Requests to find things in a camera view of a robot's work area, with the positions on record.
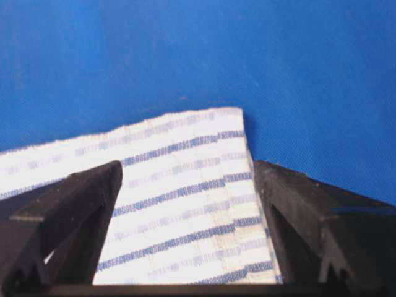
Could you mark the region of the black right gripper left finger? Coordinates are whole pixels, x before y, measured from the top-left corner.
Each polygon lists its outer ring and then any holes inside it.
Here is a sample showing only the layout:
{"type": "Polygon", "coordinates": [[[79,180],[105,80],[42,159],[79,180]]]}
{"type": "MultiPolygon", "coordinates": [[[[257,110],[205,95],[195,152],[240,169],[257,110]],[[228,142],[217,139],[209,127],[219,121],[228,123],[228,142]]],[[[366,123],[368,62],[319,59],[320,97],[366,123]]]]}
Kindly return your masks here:
{"type": "Polygon", "coordinates": [[[91,285],[123,169],[111,161],[1,201],[1,292],[91,285]]]}

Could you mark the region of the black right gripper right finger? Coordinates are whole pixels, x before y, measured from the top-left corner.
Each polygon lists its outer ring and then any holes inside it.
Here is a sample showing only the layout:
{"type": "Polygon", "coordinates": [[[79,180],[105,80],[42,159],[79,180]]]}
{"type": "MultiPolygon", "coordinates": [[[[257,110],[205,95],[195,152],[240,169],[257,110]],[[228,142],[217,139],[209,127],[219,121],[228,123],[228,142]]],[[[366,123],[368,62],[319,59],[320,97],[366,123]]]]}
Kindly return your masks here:
{"type": "Polygon", "coordinates": [[[285,283],[395,289],[393,205],[266,161],[254,182],[285,283]]]}

